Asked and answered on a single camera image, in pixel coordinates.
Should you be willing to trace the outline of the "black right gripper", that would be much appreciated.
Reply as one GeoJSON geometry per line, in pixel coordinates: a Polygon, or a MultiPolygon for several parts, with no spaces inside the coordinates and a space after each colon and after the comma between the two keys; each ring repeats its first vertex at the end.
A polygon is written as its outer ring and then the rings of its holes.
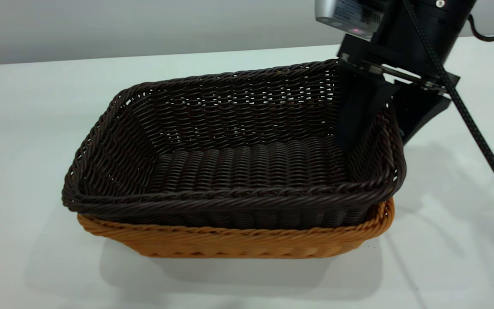
{"type": "Polygon", "coordinates": [[[417,35],[408,35],[399,45],[389,47],[348,34],[337,56],[343,99],[337,112],[335,142],[343,151],[354,150],[393,96],[404,144],[451,104],[441,95],[447,92],[445,82],[417,35]],[[410,81],[414,87],[399,88],[387,82],[384,73],[410,81]]]}

